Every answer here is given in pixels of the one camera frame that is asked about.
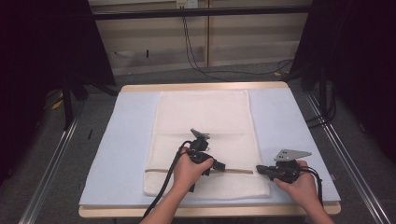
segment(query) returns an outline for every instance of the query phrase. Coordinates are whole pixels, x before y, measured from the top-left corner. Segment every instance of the white cloth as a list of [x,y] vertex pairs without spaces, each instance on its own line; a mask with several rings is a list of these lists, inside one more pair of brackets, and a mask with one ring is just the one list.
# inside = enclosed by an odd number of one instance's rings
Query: white cloth
[[[210,133],[206,153],[226,164],[226,169],[247,170],[253,174],[218,173],[202,176],[194,193],[196,199],[231,200],[266,197],[267,179],[259,175],[262,164],[247,91],[164,91],[157,105],[156,118],[144,176],[144,191],[155,196],[160,191],[178,147],[194,140],[190,129]],[[169,182],[166,192],[172,186]]]

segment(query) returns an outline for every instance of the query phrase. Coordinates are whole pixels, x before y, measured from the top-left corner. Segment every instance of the wire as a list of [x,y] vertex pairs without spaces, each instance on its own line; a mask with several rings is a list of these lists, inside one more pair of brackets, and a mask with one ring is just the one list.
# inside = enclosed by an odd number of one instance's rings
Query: wire
[[334,119],[335,114],[337,112],[337,106],[336,106],[336,103],[335,103],[335,92],[336,92],[335,87],[334,87],[334,85],[332,85],[332,98],[330,100],[329,108],[327,109],[327,114],[329,116],[326,118],[326,117],[324,117],[322,115],[318,115],[318,116],[313,117],[312,119],[307,119],[305,121],[306,123],[312,122],[312,121],[314,121],[316,119],[324,119],[320,123],[317,123],[317,124],[309,126],[308,127],[309,129],[322,126],[324,124],[327,124],[327,123],[331,122]]
[[[192,46],[191,46],[190,36],[189,36],[189,28],[187,27],[186,18],[185,18],[185,17],[182,17],[182,19],[183,19],[183,25],[184,25],[184,37],[185,37],[185,40],[186,40],[187,59],[189,60],[190,66],[191,66],[195,71],[201,73],[202,75],[204,75],[204,76],[206,76],[206,77],[211,77],[211,78],[214,78],[214,79],[217,79],[217,80],[220,80],[220,81],[224,81],[224,82],[230,82],[229,80],[225,80],[225,79],[222,79],[222,78],[219,78],[219,77],[212,77],[212,76],[208,75],[206,72],[204,72],[204,71],[201,70],[201,68],[198,66],[198,64],[197,64],[197,62],[196,62],[196,60],[195,60],[194,53],[192,52]],[[193,61],[194,61],[196,67],[194,67],[194,66],[192,65],[192,63],[191,63],[189,50],[190,50],[190,52],[191,52],[191,56],[192,56],[192,58],[193,58]]]
[[[265,73],[250,73],[250,72],[226,71],[226,70],[204,71],[204,70],[202,70],[202,68],[200,68],[198,66],[197,62],[195,61],[195,57],[194,57],[194,54],[192,52],[190,36],[189,36],[189,28],[187,26],[187,21],[186,21],[185,17],[182,17],[182,19],[183,19],[183,26],[184,26],[184,36],[185,36],[185,39],[186,39],[187,58],[189,60],[189,64],[195,71],[200,72],[201,74],[203,74],[206,77],[212,77],[212,76],[208,75],[210,73],[236,73],[236,74],[246,74],[246,75],[253,75],[253,76],[269,75],[269,74],[273,74],[275,72],[281,71],[282,68],[286,67],[288,64],[290,64],[291,62],[294,61],[293,59],[282,60],[282,61],[278,62],[276,70],[273,70],[273,71],[270,71],[270,72],[265,72]],[[189,50],[191,52],[191,56],[192,56],[192,59],[194,61],[195,66],[192,65],[192,62],[191,62],[191,59],[190,59]],[[221,80],[221,81],[229,82],[229,80],[225,80],[225,79],[222,79],[222,78],[219,78],[219,77],[212,77],[212,78],[218,79],[218,80]]]
[[309,166],[301,166],[300,167],[300,172],[307,172],[309,174],[312,174],[316,179],[317,179],[317,184],[318,184],[318,199],[320,204],[323,206],[323,192],[322,192],[322,179],[320,179],[319,174],[316,170]]
[[143,219],[145,219],[146,216],[149,215],[149,213],[151,212],[151,210],[155,207],[155,205],[157,204],[157,202],[161,199],[161,197],[163,196],[163,193],[166,190],[166,187],[168,186],[169,180],[171,178],[171,175],[175,169],[175,166],[177,164],[178,159],[185,153],[180,153],[181,149],[187,144],[191,144],[191,141],[185,141],[179,148],[178,151],[172,161],[171,167],[169,168],[168,174],[166,175],[165,181],[163,182],[163,186],[161,187],[160,192],[158,193],[157,197],[155,197],[154,201],[151,203],[151,205],[148,207],[148,209],[146,210],[145,214],[143,215]]

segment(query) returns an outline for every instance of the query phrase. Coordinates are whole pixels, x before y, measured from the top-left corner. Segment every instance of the floor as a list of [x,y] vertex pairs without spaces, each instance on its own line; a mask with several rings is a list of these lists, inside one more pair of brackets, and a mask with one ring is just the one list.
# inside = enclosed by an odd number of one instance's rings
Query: floor
[[[217,68],[227,71],[244,71],[264,73],[276,70],[277,63],[242,64]],[[280,77],[273,73],[267,75],[247,75],[239,73],[210,73],[202,74],[192,69],[155,72],[149,74],[130,74],[116,77],[120,89],[126,84],[153,84],[174,82],[216,82],[216,81],[273,81]],[[300,88],[300,80],[288,83],[294,94],[298,106],[305,119],[311,119],[316,114],[306,96]],[[116,97],[87,87],[91,93],[85,102],[74,101],[75,113],[79,114],[78,123],[73,136],[67,143],[65,151],[56,173],[51,181],[49,190],[39,212],[30,223],[114,223],[113,219],[86,219],[78,215],[78,201],[84,188],[86,176],[90,170],[92,160],[100,144],[106,125],[111,117]],[[48,99],[49,105],[56,99]],[[369,133],[361,130],[361,125],[342,99],[337,98],[337,113],[331,125],[337,131],[342,143],[347,148],[348,156],[356,164],[358,171],[369,190],[378,199],[389,220],[381,222],[371,214],[368,203],[363,200],[359,183],[343,163],[339,153],[334,149],[328,134],[321,126],[311,128],[310,131],[317,143],[323,160],[334,184],[341,196],[342,211],[332,218],[336,223],[392,223],[396,222],[396,165],[384,156],[375,140]],[[0,186],[0,224],[18,223],[23,216],[26,206],[35,194],[35,190],[45,173],[48,164],[64,134],[64,111],[61,105],[58,109],[46,109],[40,125],[35,132],[35,140],[30,149],[15,167],[13,176]],[[138,218],[119,218],[117,223],[138,223]],[[268,219],[264,217],[244,218],[176,218],[174,223],[291,223],[286,217]]]

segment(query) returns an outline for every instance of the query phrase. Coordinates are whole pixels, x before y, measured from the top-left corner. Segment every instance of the person's left hand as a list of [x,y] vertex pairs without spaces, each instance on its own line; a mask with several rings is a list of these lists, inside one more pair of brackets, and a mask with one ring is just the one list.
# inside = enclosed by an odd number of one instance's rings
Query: person's left hand
[[201,177],[202,173],[212,167],[213,158],[209,158],[206,161],[196,164],[191,161],[187,152],[189,149],[187,147],[183,147],[181,149],[181,157],[178,159],[174,170],[174,189],[181,190],[187,193],[190,187],[198,181]]

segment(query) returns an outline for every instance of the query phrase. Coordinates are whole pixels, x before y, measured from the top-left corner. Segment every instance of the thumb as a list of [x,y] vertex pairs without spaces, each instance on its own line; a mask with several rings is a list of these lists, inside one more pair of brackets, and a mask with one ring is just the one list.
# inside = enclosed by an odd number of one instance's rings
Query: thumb
[[206,161],[202,162],[202,163],[200,164],[200,167],[201,167],[202,172],[205,171],[205,170],[207,170],[207,169],[209,169],[210,167],[212,167],[213,161],[214,161],[213,158],[209,158],[209,159],[207,159]]
[[274,178],[274,182],[280,189],[286,189],[288,187],[288,183],[283,182],[280,179]]

